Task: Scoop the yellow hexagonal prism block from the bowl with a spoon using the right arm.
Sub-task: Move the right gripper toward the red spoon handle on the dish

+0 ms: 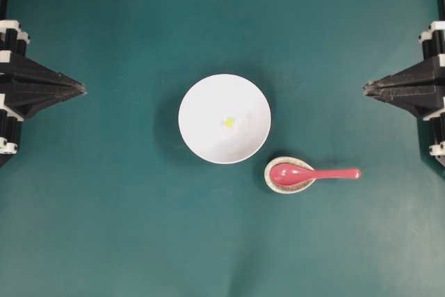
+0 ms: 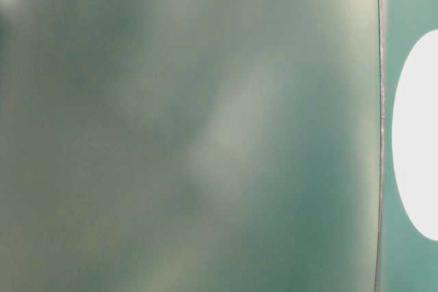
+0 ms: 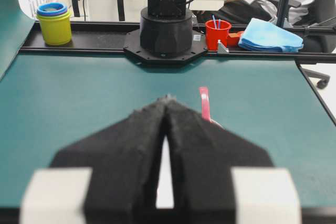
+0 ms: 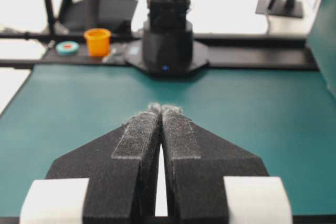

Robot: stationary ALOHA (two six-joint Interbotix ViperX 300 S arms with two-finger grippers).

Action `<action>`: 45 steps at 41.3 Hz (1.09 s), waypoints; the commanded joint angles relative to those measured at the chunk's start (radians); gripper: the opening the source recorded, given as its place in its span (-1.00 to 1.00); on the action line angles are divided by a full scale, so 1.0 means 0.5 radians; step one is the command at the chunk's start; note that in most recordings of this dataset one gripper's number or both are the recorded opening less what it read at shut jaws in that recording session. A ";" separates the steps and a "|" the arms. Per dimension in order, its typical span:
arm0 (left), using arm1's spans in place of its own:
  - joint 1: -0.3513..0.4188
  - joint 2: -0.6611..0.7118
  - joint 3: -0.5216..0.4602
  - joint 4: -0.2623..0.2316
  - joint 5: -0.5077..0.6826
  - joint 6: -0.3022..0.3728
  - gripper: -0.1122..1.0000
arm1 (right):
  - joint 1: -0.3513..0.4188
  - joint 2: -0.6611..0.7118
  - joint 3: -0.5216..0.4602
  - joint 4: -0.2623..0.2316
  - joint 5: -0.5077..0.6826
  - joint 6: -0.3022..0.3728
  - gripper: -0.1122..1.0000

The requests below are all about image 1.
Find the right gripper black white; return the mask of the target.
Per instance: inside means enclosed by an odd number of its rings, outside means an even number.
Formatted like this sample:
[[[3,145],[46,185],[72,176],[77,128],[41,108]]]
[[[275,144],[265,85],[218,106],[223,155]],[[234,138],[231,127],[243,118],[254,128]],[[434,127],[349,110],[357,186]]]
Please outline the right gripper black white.
[[[419,44],[424,61],[369,81],[363,87],[364,95],[423,116],[432,132],[429,155],[444,166],[444,21],[432,22],[419,35]]]

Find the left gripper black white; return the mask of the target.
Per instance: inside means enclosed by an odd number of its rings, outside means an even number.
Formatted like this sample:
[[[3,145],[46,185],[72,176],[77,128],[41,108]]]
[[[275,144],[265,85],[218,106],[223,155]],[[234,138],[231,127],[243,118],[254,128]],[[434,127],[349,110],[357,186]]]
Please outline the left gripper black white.
[[[19,151],[24,118],[86,93],[82,83],[25,57],[29,43],[17,20],[1,20],[1,167]]]

